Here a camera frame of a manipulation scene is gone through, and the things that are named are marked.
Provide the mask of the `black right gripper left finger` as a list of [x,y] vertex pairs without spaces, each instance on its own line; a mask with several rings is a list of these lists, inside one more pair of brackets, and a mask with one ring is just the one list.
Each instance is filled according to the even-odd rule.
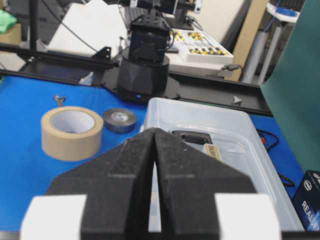
[[46,195],[87,196],[82,240],[141,240],[147,234],[155,129],[56,176]]

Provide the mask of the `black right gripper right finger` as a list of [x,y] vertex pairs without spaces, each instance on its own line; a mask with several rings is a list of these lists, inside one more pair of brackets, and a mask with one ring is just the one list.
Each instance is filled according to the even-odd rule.
[[155,129],[161,233],[169,240],[217,240],[216,193],[255,193],[250,177]]

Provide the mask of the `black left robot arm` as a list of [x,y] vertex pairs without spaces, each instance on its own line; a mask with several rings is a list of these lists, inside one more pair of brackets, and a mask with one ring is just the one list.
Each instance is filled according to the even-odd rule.
[[[152,10],[130,24],[130,46],[122,52],[117,91],[153,97],[167,87],[170,28]],[[167,240],[149,231],[152,181],[158,177],[155,131],[148,129],[121,145],[55,177],[49,196],[85,197],[78,240]]]

